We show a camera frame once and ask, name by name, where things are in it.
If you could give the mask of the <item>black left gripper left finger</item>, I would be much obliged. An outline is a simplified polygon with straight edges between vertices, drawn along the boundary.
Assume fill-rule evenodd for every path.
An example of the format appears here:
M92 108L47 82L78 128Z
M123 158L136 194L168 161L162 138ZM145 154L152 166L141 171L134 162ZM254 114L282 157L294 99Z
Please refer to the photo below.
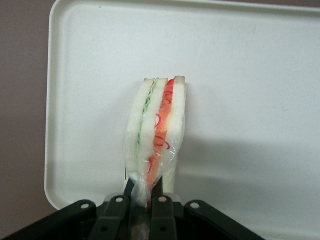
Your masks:
M128 240L133 187L134 183L129 180L122 195L108 197L99 207L90 200L79 200L5 239Z

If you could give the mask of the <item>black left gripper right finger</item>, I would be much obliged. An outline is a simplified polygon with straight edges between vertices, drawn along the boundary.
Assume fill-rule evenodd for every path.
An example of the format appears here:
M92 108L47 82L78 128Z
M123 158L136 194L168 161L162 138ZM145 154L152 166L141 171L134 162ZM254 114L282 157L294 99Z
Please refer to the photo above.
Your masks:
M182 204L163 192L161 178L152 190L150 240L261 240L262 237L202 200Z

